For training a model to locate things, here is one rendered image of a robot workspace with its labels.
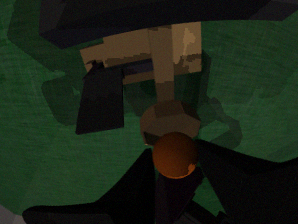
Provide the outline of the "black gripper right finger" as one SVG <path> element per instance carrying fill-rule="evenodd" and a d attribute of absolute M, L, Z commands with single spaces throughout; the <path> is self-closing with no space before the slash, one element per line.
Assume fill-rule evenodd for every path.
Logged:
<path fill-rule="evenodd" d="M 298 157 L 258 159 L 201 139 L 198 161 L 231 224 L 282 224 L 298 192 Z"/>

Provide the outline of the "orange ball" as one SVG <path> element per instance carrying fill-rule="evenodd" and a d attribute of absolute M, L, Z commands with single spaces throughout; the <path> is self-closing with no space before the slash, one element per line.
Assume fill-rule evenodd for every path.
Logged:
<path fill-rule="evenodd" d="M 165 177 L 182 179 L 196 169 L 198 147 L 184 132 L 166 133 L 153 145 L 154 167 Z"/>

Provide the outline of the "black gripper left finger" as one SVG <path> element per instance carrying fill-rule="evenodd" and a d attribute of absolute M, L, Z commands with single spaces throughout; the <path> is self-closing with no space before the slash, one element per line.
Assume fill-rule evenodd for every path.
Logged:
<path fill-rule="evenodd" d="M 25 224 L 156 224 L 156 173 L 152 149 L 97 201 L 89 204 L 35 205 L 23 212 Z"/>

